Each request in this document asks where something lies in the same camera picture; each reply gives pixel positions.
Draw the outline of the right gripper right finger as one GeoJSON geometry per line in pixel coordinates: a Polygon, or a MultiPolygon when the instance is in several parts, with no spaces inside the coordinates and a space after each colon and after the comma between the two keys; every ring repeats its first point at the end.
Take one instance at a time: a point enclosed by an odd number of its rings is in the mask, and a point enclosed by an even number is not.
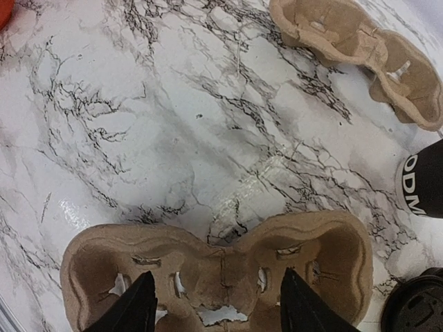
{"type": "Polygon", "coordinates": [[[357,328],[336,314],[293,269],[287,268],[280,287],[283,332],[344,332],[357,328]]]}

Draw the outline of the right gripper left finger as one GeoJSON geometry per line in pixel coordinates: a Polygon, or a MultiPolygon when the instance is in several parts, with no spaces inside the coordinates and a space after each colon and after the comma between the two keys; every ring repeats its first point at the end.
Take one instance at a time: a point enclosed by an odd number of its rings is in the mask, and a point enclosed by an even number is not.
{"type": "Polygon", "coordinates": [[[151,271],[139,275],[129,286],[121,273],[117,274],[109,294],[120,295],[110,309],[84,332],[155,331],[158,299],[151,271]]]}

